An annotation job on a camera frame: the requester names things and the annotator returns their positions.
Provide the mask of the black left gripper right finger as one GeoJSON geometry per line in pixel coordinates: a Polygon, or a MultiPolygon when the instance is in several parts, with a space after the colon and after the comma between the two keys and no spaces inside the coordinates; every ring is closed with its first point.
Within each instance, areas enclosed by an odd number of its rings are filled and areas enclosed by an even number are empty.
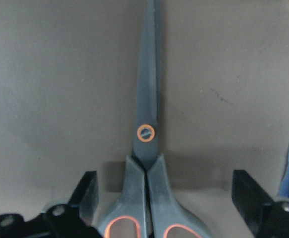
{"type": "Polygon", "coordinates": [[[275,201],[248,174],[234,170],[231,198],[255,238],[289,238],[289,201],[275,201]]]}

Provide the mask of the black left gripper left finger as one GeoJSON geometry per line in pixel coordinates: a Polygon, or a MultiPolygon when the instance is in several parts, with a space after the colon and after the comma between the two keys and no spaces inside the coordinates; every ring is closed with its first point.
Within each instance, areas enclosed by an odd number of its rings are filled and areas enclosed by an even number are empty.
{"type": "Polygon", "coordinates": [[[48,231],[81,231],[90,227],[98,206],[96,171],[87,171],[68,200],[51,206],[44,213],[48,231]]]}

